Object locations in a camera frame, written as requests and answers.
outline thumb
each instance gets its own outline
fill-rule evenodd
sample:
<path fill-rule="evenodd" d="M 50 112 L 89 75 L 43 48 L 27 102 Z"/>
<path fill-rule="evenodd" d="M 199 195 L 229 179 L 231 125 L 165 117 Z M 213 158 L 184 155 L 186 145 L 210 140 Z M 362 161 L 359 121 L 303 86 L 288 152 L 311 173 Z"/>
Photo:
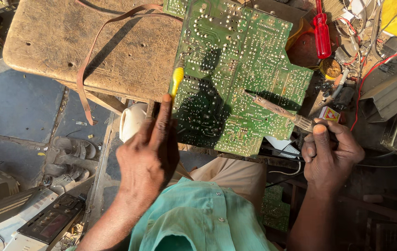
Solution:
<path fill-rule="evenodd" d="M 318 157 L 329 160 L 331 158 L 331 148 L 327 128 L 324 125 L 315 125 L 313 127 L 313 137 Z"/>

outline brown ribbon cable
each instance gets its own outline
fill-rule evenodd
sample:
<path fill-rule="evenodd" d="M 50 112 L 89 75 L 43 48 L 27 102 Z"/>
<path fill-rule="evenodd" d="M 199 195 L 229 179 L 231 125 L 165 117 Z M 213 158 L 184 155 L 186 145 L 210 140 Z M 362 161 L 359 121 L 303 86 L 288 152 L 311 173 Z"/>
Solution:
<path fill-rule="evenodd" d="M 86 113 L 86 118 L 87 118 L 87 120 L 88 120 L 88 122 L 89 122 L 89 124 L 91 126 L 97 124 L 98 121 L 93 120 L 92 117 L 91 117 L 90 106 L 88 104 L 87 97 L 86 97 L 85 91 L 84 91 L 84 72 L 86 70 L 86 67 L 87 67 L 89 61 L 90 61 L 90 57 L 91 57 L 91 54 L 93 52 L 93 48 L 95 47 L 96 40 L 98 39 L 99 34 L 103 30 L 104 26 L 106 26 L 106 24 L 112 23 L 112 22 L 121 21 L 121 20 L 126 19 L 128 17 L 131 17 L 132 15 L 134 15 L 137 12 L 140 12 L 142 10 L 149 10 L 149 9 L 155 9 L 155 10 L 158 10 L 160 12 L 163 12 L 163 7 L 160 6 L 160 5 L 157 5 L 157 4 L 143 4 L 143 5 L 140 5 L 140 6 L 136 7 L 136 8 L 134 8 L 134 9 L 129 10 L 128 12 L 126 12 L 126 13 L 124 13 L 122 15 L 114 17 L 114 18 L 108 20 L 107 22 L 105 22 L 102 25 L 101 29 L 98 31 L 98 34 L 96 34 L 96 37 L 93 40 L 93 44 L 92 44 L 92 46 L 90 48 L 90 51 L 88 52 L 88 54 L 86 56 L 86 59 L 84 60 L 84 63 L 79 68 L 78 74 L 76 76 L 76 85 L 78 87 L 79 99 L 81 100 L 81 103 L 82 103 L 82 105 L 84 107 L 84 111 Z M 134 17 L 169 17 L 169 18 L 174 19 L 174 20 L 176 20 L 178 22 L 181 22 L 180 20 L 178 20 L 178 19 L 176 19 L 174 17 L 166 16 L 166 15 L 163 15 L 163 14 L 137 14 L 137 15 L 134 15 Z"/>

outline red screwdriver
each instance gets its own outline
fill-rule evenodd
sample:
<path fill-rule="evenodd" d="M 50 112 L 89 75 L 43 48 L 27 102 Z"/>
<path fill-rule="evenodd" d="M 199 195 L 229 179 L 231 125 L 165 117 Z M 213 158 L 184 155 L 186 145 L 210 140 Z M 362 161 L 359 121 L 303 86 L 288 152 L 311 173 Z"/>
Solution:
<path fill-rule="evenodd" d="M 327 16 L 323 13 L 321 0 L 316 0 L 316 9 L 318 14 L 313 18 L 316 52 L 319 59 L 325 59 L 332 54 L 332 50 L 330 48 L 329 27 L 326 24 Z"/>

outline white wire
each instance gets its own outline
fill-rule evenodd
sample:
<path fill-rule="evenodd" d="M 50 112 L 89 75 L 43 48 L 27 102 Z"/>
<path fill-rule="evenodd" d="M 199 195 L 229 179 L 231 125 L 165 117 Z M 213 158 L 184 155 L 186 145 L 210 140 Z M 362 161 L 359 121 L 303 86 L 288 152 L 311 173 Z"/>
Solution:
<path fill-rule="evenodd" d="M 297 173 L 299 173 L 301 171 L 301 161 L 299 161 L 298 163 L 299 163 L 299 168 L 294 173 L 286 173 L 286 172 L 281 172 L 281 171 L 269 171 L 269 173 L 270 172 L 278 172 L 278 173 L 285 174 L 285 175 L 295 175 L 295 174 L 297 174 Z"/>

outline wooden table leg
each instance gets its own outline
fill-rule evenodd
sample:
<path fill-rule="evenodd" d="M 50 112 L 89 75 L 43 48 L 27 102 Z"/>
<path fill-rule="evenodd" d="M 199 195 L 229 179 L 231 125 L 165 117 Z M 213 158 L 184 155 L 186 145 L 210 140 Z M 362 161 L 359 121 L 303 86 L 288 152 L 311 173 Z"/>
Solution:
<path fill-rule="evenodd" d="M 58 80 L 59 83 L 67 86 L 68 88 L 74 90 L 75 92 L 78 92 L 78 88 L 76 87 L 75 83 L 70 83 L 66 81 L 61 81 Z M 115 96 L 109 95 L 109 94 L 104 94 L 100 92 L 94 92 L 94 91 L 88 91 L 85 90 L 85 94 L 87 96 L 87 99 L 95 102 L 96 104 L 109 109 L 113 111 L 114 113 L 121 115 L 124 111 L 124 109 L 127 108 L 125 104 L 123 104 L 121 101 L 119 101 Z"/>

